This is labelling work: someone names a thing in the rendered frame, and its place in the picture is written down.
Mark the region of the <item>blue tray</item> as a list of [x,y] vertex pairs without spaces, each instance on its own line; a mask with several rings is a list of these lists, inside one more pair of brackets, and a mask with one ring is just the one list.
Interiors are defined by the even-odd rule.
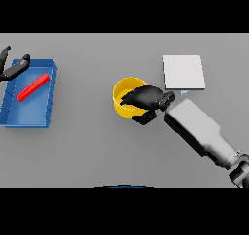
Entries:
[[[27,71],[6,82],[0,104],[0,126],[6,128],[48,128],[53,110],[57,67],[53,59],[32,59]],[[18,95],[42,75],[49,79],[22,101]]]

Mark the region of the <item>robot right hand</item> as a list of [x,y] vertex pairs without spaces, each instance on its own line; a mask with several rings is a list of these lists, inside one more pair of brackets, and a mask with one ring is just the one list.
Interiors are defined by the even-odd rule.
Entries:
[[132,119],[146,125],[157,117],[156,110],[164,112],[174,100],[173,91],[164,93],[156,86],[143,85],[123,96],[120,105],[132,105],[145,110],[142,116],[133,116]]

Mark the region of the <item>yellow bowl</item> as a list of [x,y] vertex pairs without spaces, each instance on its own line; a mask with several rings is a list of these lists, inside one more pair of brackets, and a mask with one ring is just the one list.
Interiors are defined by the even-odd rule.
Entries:
[[135,88],[146,85],[143,80],[135,77],[127,77],[119,80],[113,87],[113,106],[115,111],[122,118],[132,119],[133,116],[142,116],[145,110],[132,105],[120,105],[122,97],[133,91]]

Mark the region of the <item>pale square scale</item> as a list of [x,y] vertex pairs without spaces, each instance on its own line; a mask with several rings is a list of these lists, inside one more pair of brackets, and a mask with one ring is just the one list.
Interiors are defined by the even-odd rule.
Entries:
[[165,55],[162,61],[166,89],[205,89],[199,55]]

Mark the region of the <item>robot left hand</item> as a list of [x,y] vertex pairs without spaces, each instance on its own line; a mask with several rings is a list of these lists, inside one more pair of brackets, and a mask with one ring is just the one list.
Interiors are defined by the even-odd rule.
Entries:
[[25,72],[30,66],[30,55],[26,54],[20,62],[16,63],[8,69],[4,69],[10,49],[10,46],[6,46],[0,52],[0,82],[13,80],[17,76]]

